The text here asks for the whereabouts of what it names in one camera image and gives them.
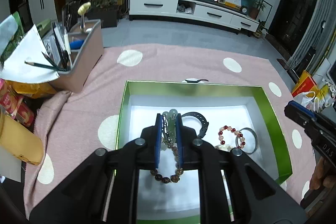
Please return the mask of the green jade pendant keychain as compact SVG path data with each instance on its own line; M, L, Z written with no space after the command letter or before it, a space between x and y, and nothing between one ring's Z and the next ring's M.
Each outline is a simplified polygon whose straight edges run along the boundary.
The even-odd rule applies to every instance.
M165 111L162 114L162 140L161 150L172 149L177 142L175 124L178 112L176 109Z

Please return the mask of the black wristwatch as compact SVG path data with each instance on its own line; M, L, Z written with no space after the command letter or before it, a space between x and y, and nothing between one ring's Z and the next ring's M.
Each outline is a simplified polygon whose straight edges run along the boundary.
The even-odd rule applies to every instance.
M206 118L201 113L191 111L191 112L187 112L185 114L182 114L181 117L182 118L193 117L193 118L197 119L198 122L201 124L201 129L199 130L197 138L198 139L203 139L205 137L206 132L207 132L208 127L209 127L209 122L206 120Z

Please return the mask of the cream shell ornament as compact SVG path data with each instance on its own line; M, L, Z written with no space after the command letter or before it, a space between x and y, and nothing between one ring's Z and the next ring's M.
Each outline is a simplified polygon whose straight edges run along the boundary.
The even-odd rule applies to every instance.
M215 148L225 152L230 152L233 149L229 144L219 144L216 145Z

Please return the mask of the yellow shopping bag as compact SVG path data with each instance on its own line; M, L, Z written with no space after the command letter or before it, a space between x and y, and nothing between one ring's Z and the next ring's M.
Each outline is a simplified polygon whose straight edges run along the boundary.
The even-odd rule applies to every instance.
M313 77L307 71L303 71L301 76L299 77L298 82L293 88L291 95L292 97L295 97L298 94L301 94L304 92L318 93L318 91L319 91L319 88L315 80L313 79Z

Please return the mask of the green cardboard box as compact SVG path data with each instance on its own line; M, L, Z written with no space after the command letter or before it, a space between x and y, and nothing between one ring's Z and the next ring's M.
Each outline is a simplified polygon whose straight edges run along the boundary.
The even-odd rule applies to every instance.
M118 146L139 138L153 126L157 114L176 109L180 114L201 113L209 122L205 141L219 143L218 132L228 125L242 130L244 151L276 182L292 173L289 151L282 128L266 93L259 86L128 81L123 91ZM182 118L195 131L201 124L193 117ZM138 223L198 223L198 173L186 171L178 183L163 184L146 170L139 173Z

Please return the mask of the grey curtain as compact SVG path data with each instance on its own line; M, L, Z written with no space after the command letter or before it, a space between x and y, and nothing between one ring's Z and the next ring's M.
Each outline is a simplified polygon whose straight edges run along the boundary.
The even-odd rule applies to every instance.
M321 22L326 21L324 31L328 27L333 27L335 19L335 0L317 0L313 16L309 22L308 28L301 39L298 48L287 61L287 68L292 70L296 68L307 54L310 47L315 47L317 54L325 49L328 42L329 33L325 33L326 38L321 40L322 46L318 46L318 37L321 32Z

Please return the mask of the pink polka dot tablecloth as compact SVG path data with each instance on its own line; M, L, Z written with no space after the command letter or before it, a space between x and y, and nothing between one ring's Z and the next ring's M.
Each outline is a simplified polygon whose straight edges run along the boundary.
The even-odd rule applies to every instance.
M43 142L46 160L26 166L26 215L95 148L115 146L128 80L261 86L280 122L291 159L293 174L282 187L295 201L308 191L315 168L313 149L303 129L284 115L292 96L267 59L205 48L136 44L105 49L80 93L58 92L42 104L34 133Z

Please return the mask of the pink desk organizer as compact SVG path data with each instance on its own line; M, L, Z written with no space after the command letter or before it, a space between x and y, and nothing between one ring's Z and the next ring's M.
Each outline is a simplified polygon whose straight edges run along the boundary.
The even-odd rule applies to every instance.
M101 20L87 20L85 32L80 31L80 24L76 23L68 34L69 41L83 40L78 50L71 51L72 68L68 72L59 72L59 78L50 82L53 88L68 90L74 93L82 91L84 84L104 53L101 33Z

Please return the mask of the white TV cabinet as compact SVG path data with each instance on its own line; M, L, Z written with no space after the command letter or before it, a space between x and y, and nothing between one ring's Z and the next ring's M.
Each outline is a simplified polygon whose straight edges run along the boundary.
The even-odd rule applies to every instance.
M198 0L129 0L129 16L161 16L256 32L257 20L238 11Z

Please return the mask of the potted green plant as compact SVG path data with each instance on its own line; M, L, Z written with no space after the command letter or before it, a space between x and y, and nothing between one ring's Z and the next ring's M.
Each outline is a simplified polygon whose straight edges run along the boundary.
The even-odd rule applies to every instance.
M88 19L100 19L101 28L117 27L126 12L125 0L92 0Z

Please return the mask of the yellow bear cup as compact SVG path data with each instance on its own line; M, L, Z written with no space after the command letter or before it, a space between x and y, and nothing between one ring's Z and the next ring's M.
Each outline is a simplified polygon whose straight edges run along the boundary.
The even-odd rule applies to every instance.
M8 116L3 108L1 108L1 146L26 163L39 165L43 160L44 148L41 139Z

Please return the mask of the white paper sheet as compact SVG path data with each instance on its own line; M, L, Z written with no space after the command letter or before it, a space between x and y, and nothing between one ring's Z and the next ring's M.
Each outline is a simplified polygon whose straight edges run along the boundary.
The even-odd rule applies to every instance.
M57 71L26 64L50 65L42 53L47 53L36 25L26 33L11 56L4 62L1 78L26 84L48 83L59 78Z

